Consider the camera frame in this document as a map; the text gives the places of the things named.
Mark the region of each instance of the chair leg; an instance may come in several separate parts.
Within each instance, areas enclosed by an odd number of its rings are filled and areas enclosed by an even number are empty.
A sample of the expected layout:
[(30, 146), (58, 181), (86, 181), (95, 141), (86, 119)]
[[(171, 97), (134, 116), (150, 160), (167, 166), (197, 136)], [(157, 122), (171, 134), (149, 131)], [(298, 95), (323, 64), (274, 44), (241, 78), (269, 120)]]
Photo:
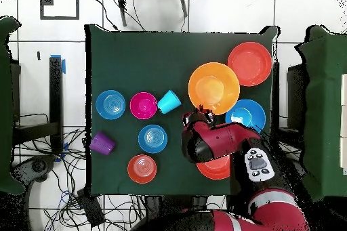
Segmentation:
[(184, 0), (181, 0), (181, 6), (182, 6), (184, 17), (186, 18), (188, 16), (188, 13), (186, 8), (186, 2), (184, 2)]
[(124, 7), (123, 7), (124, 4), (123, 4), (122, 0), (118, 0), (118, 5), (119, 5), (119, 10), (121, 11), (123, 26), (127, 26), (127, 21), (125, 19), (125, 12), (124, 12)]

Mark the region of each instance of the orange bowl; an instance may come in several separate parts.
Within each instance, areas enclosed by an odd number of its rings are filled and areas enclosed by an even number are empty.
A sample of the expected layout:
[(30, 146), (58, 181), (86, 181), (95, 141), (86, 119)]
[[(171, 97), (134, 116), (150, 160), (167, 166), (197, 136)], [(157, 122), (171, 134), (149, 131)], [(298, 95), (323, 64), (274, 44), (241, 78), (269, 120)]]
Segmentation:
[(202, 104), (219, 115), (236, 104), (240, 84), (234, 71), (227, 65), (209, 62), (198, 67), (190, 76), (188, 94), (196, 108)]

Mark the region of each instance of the red bowl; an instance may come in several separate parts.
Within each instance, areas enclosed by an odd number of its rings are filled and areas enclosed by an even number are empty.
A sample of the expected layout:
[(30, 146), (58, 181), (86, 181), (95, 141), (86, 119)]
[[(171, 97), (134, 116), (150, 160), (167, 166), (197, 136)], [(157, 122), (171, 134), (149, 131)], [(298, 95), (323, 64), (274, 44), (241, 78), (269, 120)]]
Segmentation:
[(246, 42), (231, 51), (228, 66), (236, 74), (240, 85), (253, 87), (268, 78), (272, 69), (272, 60), (263, 45)]
[(208, 161), (197, 163), (198, 170), (211, 180), (223, 180), (230, 176), (230, 155)]
[(138, 184), (147, 184), (155, 178), (157, 165), (148, 155), (136, 155), (127, 165), (127, 173), (134, 182)]

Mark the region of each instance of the blue plate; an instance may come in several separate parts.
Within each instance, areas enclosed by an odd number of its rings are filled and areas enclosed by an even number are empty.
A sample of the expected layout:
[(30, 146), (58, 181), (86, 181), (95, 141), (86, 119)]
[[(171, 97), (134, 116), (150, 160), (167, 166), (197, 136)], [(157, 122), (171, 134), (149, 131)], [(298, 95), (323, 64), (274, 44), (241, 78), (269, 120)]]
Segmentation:
[(238, 100), (225, 114), (225, 122), (242, 123), (246, 127), (253, 127), (256, 131), (263, 130), (266, 122), (264, 109), (253, 100)]
[(138, 134), (138, 144), (148, 153), (158, 153), (167, 144), (167, 134), (159, 125), (147, 125)]
[(118, 119), (125, 111), (124, 97), (118, 91), (104, 91), (96, 99), (96, 110), (104, 119)]

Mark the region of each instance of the cyan cup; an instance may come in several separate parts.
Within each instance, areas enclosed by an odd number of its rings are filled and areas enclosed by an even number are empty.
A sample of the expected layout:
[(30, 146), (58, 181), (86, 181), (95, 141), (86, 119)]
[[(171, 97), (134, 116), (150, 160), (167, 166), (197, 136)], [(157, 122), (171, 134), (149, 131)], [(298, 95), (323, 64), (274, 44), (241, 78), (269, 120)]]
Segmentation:
[(180, 99), (177, 97), (177, 95), (173, 91), (168, 91), (161, 100), (158, 102), (158, 109), (163, 113), (166, 114), (170, 110), (173, 110), (174, 108), (177, 108), (181, 105)]

